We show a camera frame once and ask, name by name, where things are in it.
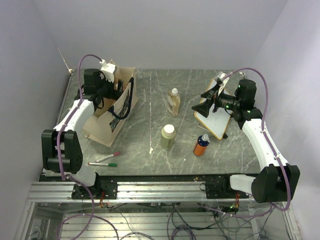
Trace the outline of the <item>amber liquid bottle white cap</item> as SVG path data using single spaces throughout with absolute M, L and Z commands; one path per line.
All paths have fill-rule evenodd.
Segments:
M 181 98 L 178 89 L 173 88 L 169 90 L 167 95 L 167 109 L 175 117 L 179 114 L 180 103 Z

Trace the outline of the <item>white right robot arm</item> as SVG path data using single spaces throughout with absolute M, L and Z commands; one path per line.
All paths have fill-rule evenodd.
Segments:
M 215 86 L 201 94 L 204 102 L 192 107 L 206 119 L 219 109 L 232 111 L 239 128 L 249 139 L 257 156 L 260 173 L 256 176 L 231 174 L 220 186 L 221 194 L 233 197 L 238 191 L 253 196 L 257 203 L 288 202 L 293 199 L 300 170 L 291 165 L 276 148 L 268 133 L 262 112 L 254 106 L 256 83 L 241 79 L 234 95 L 224 93 L 226 80 L 217 79 Z

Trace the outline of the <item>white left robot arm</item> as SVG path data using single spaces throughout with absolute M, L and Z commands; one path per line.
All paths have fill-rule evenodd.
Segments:
M 115 85 L 115 73 L 113 64 L 101 69 L 85 69 L 84 83 L 80 84 L 70 111 L 53 129 L 46 129 L 41 134 L 44 169 L 82 186 L 91 199 L 101 195 L 101 180 L 83 162 L 79 135 L 93 113 L 105 106 L 106 98 L 117 100 L 123 93 L 123 83 Z

